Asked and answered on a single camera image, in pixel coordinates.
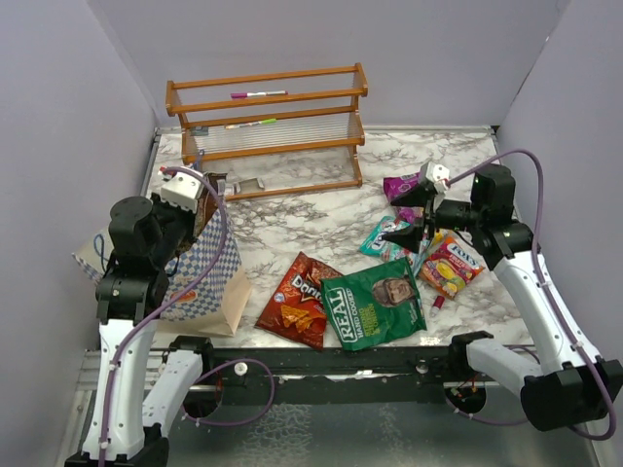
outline checkered bag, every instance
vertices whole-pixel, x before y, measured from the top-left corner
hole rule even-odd
[[[165,296],[168,301],[184,289],[205,269],[218,248],[222,218],[217,210],[208,221],[192,248],[172,260],[167,271],[175,271],[169,278]],[[232,235],[232,224],[227,220],[225,248],[212,271],[195,289],[180,297],[161,315],[159,331],[194,336],[232,336],[242,316],[242,311],[251,293],[251,285],[246,278],[236,240]],[[104,262],[113,245],[108,231],[96,234],[92,241],[73,254],[82,271],[97,283],[102,277],[100,257],[101,235],[103,237]]]

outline gray floor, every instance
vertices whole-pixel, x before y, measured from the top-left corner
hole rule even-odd
[[[521,416],[518,401],[506,390],[489,394],[483,414]],[[221,408],[214,416],[234,420],[254,410]],[[567,429],[539,433],[529,425],[489,427],[454,415],[445,405],[411,403],[275,406],[239,428],[197,428],[179,421],[170,442],[169,467],[599,465],[591,445]]]

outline wooden rack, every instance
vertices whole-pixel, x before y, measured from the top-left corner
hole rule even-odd
[[[182,103],[180,93],[186,90],[229,87],[232,85],[267,83],[265,90],[279,90],[283,86],[279,81],[285,80],[296,89],[305,87],[304,80],[315,80],[317,77],[329,75],[352,75],[352,84],[342,89],[322,89],[292,92],[287,95],[268,97],[249,97],[245,99],[218,100],[201,103]],[[238,194],[228,200],[259,198],[274,195],[285,195],[309,191],[320,191],[346,187],[360,187],[362,184],[361,169],[357,159],[357,145],[364,144],[364,133],[359,119],[359,97],[368,94],[368,83],[360,63],[352,66],[324,68],[318,70],[272,73],[267,75],[241,76],[218,80],[192,81],[186,83],[166,83],[166,111],[179,118],[182,126],[182,157],[184,163],[196,162],[202,150],[203,162],[223,159],[245,158],[267,154],[289,153],[325,148],[346,147],[352,163],[353,180],[310,185],[305,187],[267,190],[264,192]],[[229,97],[222,88],[216,92],[221,99]],[[345,100],[345,105],[322,107],[327,101]],[[293,103],[308,102],[305,109],[292,109]],[[287,111],[270,112],[276,104],[283,104]],[[262,109],[255,113],[254,107]],[[253,115],[232,115],[232,109],[251,108]],[[220,118],[207,120],[190,120],[198,114],[226,113]],[[277,119],[269,125],[250,126],[236,130],[225,129],[226,125],[244,124],[248,122]]]

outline gray wall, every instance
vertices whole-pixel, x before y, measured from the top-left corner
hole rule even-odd
[[[139,190],[155,119],[84,1],[5,2],[0,31],[0,464],[48,466],[96,338],[70,254]]]
[[[499,132],[503,150],[526,147],[545,170],[542,246],[552,276],[586,335],[623,358],[623,3],[572,2]],[[507,160],[517,201],[532,220],[535,177]],[[616,404],[623,416],[623,397]],[[623,428],[616,447],[623,453]]]
[[[166,80],[356,61],[364,124],[499,125],[567,0],[90,3],[166,125]]]

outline marble surface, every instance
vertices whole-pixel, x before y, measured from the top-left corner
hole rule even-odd
[[[158,167],[181,162],[181,135],[163,134],[149,184],[157,188]],[[261,176],[267,189],[351,179],[346,150],[307,152],[296,156],[208,162],[204,170],[227,171],[233,179]],[[428,161],[459,174],[495,153],[488,132],[392,132],[366,134],[359,148],[364,184],[360,189],[243,200],[228,203],[236,226],[242,263],[253,292],[233,338],[212,339],[215,346],[288,347],[299,344],[254,328],[254,324],[299,251],[344,274],[378,265],[381,260],[358,252],[380,219],[392,213],[383,193],[383,178],[417,172]],[[469,199],[469,177],[456,183],[448,198]],[[437,293],[418,281],[427,331],[386,345],[443,345],[455,334],[485,330],[502,343],[530,343],[519,312],[503,286],[488,270],[447,300],[437,314],[430,308]],[[325,347],[340,346],[330,325]]]

